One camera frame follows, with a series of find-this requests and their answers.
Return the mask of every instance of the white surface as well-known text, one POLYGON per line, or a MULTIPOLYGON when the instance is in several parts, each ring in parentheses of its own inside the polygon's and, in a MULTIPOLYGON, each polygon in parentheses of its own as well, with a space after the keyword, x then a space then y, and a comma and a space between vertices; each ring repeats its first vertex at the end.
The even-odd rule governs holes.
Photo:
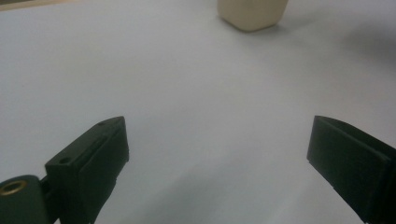
POLYGON ((0 13, 0 176, 123 115, 132 160, 97 223, 361 223, 305 154, 315 115, 396 147, 396 2, 290 1, 253 34, 215 0, 0 13))

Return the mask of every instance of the white table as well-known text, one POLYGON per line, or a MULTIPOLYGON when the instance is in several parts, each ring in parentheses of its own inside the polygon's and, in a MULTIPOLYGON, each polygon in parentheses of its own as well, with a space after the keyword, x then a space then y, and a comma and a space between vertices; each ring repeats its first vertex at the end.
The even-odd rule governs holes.
POLYGON ((396 2, 290 1, 246 34, 215 0, 81 0, 0 13, 0 177, 94 123, 131 161, 96 223, 362 223, 305 158, 315 115, 396 147, 396 2))

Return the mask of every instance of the beige object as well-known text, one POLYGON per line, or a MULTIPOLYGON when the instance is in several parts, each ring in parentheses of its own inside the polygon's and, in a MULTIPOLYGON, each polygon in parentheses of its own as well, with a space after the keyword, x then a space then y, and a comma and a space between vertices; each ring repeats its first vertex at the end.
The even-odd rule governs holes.
POLYGON ((0 11, 23 7, 39 7, 69 1, 71 0, 0 0, 0 11))
POLYGON ((256 31, 277 24, 288 0, 218 0, 220 16, 243 31, 256 31))

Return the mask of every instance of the beige container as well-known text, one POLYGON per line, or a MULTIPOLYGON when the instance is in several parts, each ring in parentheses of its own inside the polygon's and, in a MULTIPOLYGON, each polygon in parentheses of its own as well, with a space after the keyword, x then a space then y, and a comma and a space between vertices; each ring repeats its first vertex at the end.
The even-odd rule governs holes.
POLYGON ((220 16, 243 31, 256 31, 277 24, 288 0, 218 0, 220 16))

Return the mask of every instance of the wooden edge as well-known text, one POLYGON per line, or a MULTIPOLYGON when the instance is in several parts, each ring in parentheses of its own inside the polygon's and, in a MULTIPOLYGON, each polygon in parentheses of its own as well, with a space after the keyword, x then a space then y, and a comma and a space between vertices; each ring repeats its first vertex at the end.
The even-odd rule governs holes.
POLYGON ((0 11, 12 10, 17 8, 24 8, 24 7, 40 7, 50 4, 58 4, 63 2, 71 2, 75 0, 27 0, 27 1, 20 1, 15 3, 9 4, 1 4, 0 2, 0 11))

